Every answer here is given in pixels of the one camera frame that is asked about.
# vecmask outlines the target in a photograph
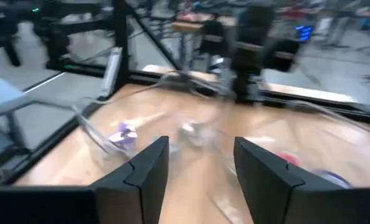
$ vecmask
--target concrete floor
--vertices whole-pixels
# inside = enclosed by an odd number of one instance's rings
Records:
[[[15,68],[7,63],[0,49],[0,78],[7,80],[14,86],[25,89],[44,80],[57,72],[44,69],[46,56],[44,48],[37,37],[31,32],[32,26],[23,23],[20,27],[20,39],[17,43],[22,57],[22,66]],[[73,53],[81,58],[91,57],[109,46],[111,42],[100,37],[101,32],[92,34],[71,35]],[[349,31],[344,38],[345,44],[360,46],[370,43],[362,34]],[[144,35],[138,35],[133,40],[135,46],[138,69],[148,64],[169,66],[169,63],[150,40]],[[164,44],[175,53],[178,40],[164,40]],[[361,76],[370,74],[370,56],[353,50],[317,50],[309,45],[304,49],[299,63],[304,70],[319,80],[319,84],[312,82],[301,72],[300,68],[291,73],[280,73],[273,70],[264,71],[267,81],[284,85],[326,90],[343,93],[355,97],[362,103],[370,105],[370,88],[361,83]],[[31,94],[44,98],[76,101],[85,96],[97,97],[100,92],[101,79],[66,73],[51,82],[33,90]],[[36,147],[43,139],[70,119],[74,114],[57,108],[45,106],[29,106],[17,112],[18,120],[24,130],[29,148]]]

